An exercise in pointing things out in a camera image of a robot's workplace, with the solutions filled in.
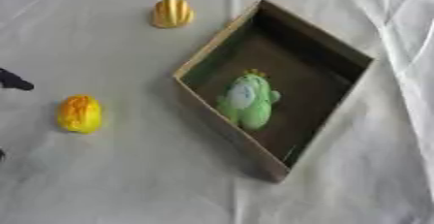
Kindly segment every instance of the yellow crown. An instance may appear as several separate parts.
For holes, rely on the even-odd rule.
[[[247,75],[247,74],[253,74],[253,75],[259,76],[261,78],[265,78],[266,77],[266,74],[263,73],[263,72],[258,71],[258,69],[245,70],[244,71],[244,75]]]

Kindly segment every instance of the cardboard box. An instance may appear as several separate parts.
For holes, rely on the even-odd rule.
[[[182,99],[274,181],[282,180],[371,58],[261,0],[173,75]],[[247,69],[268,75],[281,100],[264,128],[246,131],[219,114],[217,96]]]

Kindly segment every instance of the yellow toy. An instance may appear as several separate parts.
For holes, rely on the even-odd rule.
[[[92,133],[101,126],[101,106],[91,96],[71,96],[60,104],[57,122],[68,131]]]
[[[152,24],[160,28],[173,28],[190,23],[195,13],[185,0],[162,0],[152,12]]]

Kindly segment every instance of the green toy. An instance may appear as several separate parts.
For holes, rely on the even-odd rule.
[[[271,90],[264,73],[253,69],[236,79],[225,96],[217,99],[217,111],[231,123],[257,130],[266,125],[271,105],[279,101],[280,93]]]

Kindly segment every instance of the white cloth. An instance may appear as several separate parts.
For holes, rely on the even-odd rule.
[[[0,0],[0,66],[36,86],[0,92],[0,223],[430,221],[434,0],[272,0],[376,58],[280,184],[244,174],[171,88],[255,0],[188,0],[197,19],[173,30],[148,24],[156,1]],[[102,130],[56,128],[76,93],[103,103]]]

